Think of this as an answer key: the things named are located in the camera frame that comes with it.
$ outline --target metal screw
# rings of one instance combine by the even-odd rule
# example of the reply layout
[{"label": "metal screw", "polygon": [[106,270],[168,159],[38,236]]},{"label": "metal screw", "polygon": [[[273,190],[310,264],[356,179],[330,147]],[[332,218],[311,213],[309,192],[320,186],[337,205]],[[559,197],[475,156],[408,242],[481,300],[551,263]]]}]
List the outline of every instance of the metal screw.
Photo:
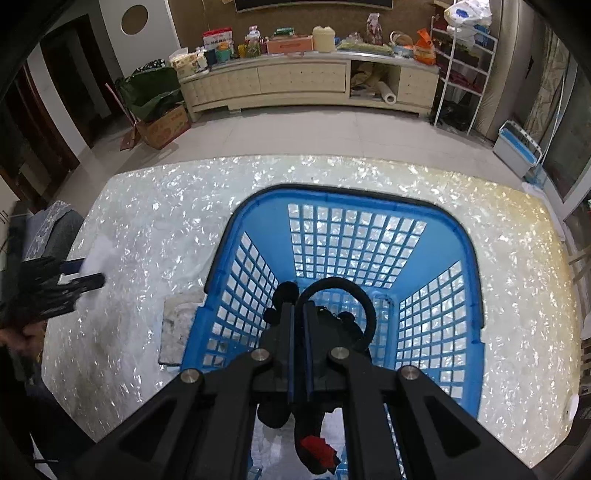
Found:
[{"label": "metal screw", "polygon": [[349,351],[344,346],[336,346],[330,351],[330,356],[335,360],[344,360],[349,356]]},{"label": "metal screw", "polygon": [[264,362],[269,358],[271,354],[267,352],[264,348],[257,348],[253,350],[251,353],[251,357],[255,362]]},{"label": "metal screw", "polygon": [[412,365],[406,365],[400,370],[402,377],[407,380],[416,380],[418,378],[419,372],[420,370],[417,367],[413,367]]},{"label": "metal screw", "polygon": [[195,383],[201,377],[201,372],[194,368],[188,368],[181,373],[181,380],[185,383]]}]

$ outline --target brown wall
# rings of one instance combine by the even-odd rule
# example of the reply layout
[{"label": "brown wall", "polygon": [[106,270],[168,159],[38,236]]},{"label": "brown wall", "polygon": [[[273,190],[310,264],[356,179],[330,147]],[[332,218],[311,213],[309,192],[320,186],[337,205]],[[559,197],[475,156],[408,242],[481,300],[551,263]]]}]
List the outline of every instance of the brown wall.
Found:
[{"label": "brown wall", "polygon": [[310,34],[312,29],[327,25],[344,38],[358,31],[365,32],[371,12],[379,12],[384,41],[392,30],[402,30],[415,40],[417,30],[429,28],[434,13],[432,0],[394,0],[390,9],[356,5],[286,5],[236,13],[234,2],[222,0],[168,0],[182,47],[203,45],[202,33],[213,28],[232,27],[234,42],[243,42],[250,25],[258,25],[262,35],[271,35],[278,27],[294,27],[296,33]]}]

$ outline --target human hand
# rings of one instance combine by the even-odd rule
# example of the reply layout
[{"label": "human hand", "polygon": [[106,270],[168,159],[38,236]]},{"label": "human hand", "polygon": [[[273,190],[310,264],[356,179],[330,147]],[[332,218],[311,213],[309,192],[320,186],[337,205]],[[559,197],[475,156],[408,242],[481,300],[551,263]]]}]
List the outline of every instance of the human hand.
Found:
[{"label": "human hand", "polygon": [[0,330],[0,346],[6,345],[22,356],[37,358],[43,350],[47,321],[30,323],[21,331],[13,328]]}]

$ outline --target black hose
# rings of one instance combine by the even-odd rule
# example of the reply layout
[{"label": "black hose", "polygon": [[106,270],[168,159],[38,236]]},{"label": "black hose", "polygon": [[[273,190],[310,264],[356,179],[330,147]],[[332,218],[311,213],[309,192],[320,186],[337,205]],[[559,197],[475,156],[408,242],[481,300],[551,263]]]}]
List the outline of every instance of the black hose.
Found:
[{"label": "black hose", "polygon": [[347,280],[346,278],[327,277],[314,282],[307,289],[305,289],[300,295],[300,298],[298,298],[297,303],[295,304],[296,314],[301,314],[303,312],[304,303],[306,303],[312,297],[312,295],[329,288],[339,288],[344,290],[345,292],[351,294],[363,307],[363,310],[365,311],[365,318],[367,320],[365,331],[363,336],[353,345],[353,350],[360,353],[365,352],[367,347],[369,347],[369,344],[374,339],[378,320],[375,315],[374,304],[371,302],[364,290],[352,281]]}]

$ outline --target beige curtain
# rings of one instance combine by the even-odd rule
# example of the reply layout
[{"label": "beige curtain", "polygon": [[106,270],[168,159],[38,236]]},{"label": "beige curtain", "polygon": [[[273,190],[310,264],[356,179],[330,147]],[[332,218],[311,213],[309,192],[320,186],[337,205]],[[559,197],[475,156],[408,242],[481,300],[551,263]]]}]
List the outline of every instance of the beige curtain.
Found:
[{"label": "beige curtain", "polygon": [[560,89],[562,77],[569,63],[569,51],[546,26],[544,71],[540,91],[524,128],[538,143],[542,140],[552,119],[556,103],[554,98]]}]

